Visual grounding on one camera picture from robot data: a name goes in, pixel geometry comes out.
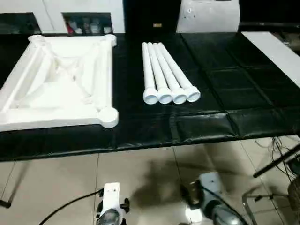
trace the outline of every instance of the metal stand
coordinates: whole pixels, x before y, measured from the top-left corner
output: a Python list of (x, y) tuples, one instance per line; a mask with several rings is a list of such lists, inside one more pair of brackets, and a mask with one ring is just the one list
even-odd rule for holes
[(278, 159), (274, 160), (274, 162), (271, 162), (269, 165), (265, 166), (263, 169), (259, 170), (258, 172), (256, 172), (253, 177), (257, 178), (260, 175), (264, 174), (265, 172), (269, 171), (270, 169), (274, 168), (275, 166), (277, 166), (279, 163), (282, 163), (284, 160), (286, 160), (287, 158), (289, 158), (290, 156), (292, 156), (293, 154), (297, 153), (298, 151), (300, 151), (300, 144), (296, 145), (296, 147), (294, 147), (293, 149), (289, 150), (287, 153), (285, 153), (284, 155), (282, 155), (281, 157), (279, 157)]

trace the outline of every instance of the tiled floor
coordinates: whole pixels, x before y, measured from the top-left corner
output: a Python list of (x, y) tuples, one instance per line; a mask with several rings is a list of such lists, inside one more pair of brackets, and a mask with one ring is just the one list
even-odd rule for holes
[[(281, 140), (287, 148), (299, 141), (295, 136)], [(37, 225), (64, 203), (105, 183), (120, 182), (121, 199), (131, 201), (128, 225), (212, 225), (209, 219), (201, 219), (199, 211), (197, 217), (187, 216), (179, 193), (181, 182), (189, 186), (199, 174), (212, 171), (222, 181), (222, 197), (250, 221), (241, 203), (243, 193), (254, 187), (254, 194), (287, 193), (289, 180), (277, 168), (260, 178), (252, 177), (271, 161), (270, 143), (270, 138), (263, 138), (0, 163), (1, 199), (12, 199), (10, 209), (0, 208), (0, 224)], [(97, 196), (76, 202), (46, 224), (94, 225), (99, 202)], [(248, 202), (258, 225), (296, 224), (284, 197)]]

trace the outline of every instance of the white column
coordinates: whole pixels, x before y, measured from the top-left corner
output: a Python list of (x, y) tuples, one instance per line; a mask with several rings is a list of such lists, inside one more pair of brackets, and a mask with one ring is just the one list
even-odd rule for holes
[(158, 89), (158, 93), (157, 93), (158, 100), (162, 104), (168, 104), (172, 101), (172, 93), (167, 86), (167, 83), (164, 78), (164, 74), (161, 71), (157, 56), (153, 49), (153, 45), (150, 42), (148, 43), (148, 50), (150, 54), (150, 60), (151, 60), (154, 76), (155, 76), (156, 86)]
[(142, 61), (145, 81), (145, 91), (143, 93), (143, 98), (145, 103), (152, 105), (158, 102), (158, 91), (155, 88), (148, 46), (145, 42), (142, 43)]
[(104, 96), (98, 95), (101, 100), (98, 117), (101, 121), (101, 125), (105, 128), (113, 128), (119, 123), (119, 113), (113, 108), (113, 47), (116, 46), (116, 37), (114, 35), (106, 35), (105, 40), (106, 50), (102, 54), (102, 65), (100, 70), (96, 71), (95, 76), (101, 77), (98, 82), (101, 85), (97, 86), (98, 89), (103, 89), (101, 93)]
[(167, 61), (169, 67), (171, 68), (173, 74), (175, 75), (177, 81), (179, 82), (180, 86), (184, 89), (187, 95), (187, 100), (189, 102), (195, 102), (197, 101), (201, 94), (200, 91), (191, 84), (191, 82), (187, 79), (187, 77), (184, 75), (180, 67), (177, 65), (175, 60), (172, 58), (172, 56), (169, 54), (169, 52), (166, 50), (165, 46), (162, 43), (158, 44), (158, 47), (160, 51), (162, 52), (165, 60)]
[(165, 61), (157, 43), (153, 44), (155, 53), (157, 55), (158, 62), (160, 64), (161, 69), (165, 75), (165, 79), (169, 85), (169, 88), (172, 92), (173, 102), (176, 104), (182, 104), (187, 100), (187, 96), (185, 91), (179, 86), (174, 74), (170, 70), (168, 63)]

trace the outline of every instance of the table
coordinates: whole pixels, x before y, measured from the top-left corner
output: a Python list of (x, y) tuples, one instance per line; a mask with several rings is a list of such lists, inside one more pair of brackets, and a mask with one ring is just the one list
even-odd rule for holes
[[(300, 88), (241, 33), (117, 34), (113, 105), (119, 124), (0, 133), (0, 161), (62, 157), (300, 133)], [(0, 36), (0, 82), (28, 44)], [(163, 42), (202, 98), (143, 102), (142, 42)]]

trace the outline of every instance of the white board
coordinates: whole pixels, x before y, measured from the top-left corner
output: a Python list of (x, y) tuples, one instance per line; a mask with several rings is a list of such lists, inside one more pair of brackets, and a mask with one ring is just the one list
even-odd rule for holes
[(242, 32), (279, 69), (300, 87), (300, 57), (269, 32)]

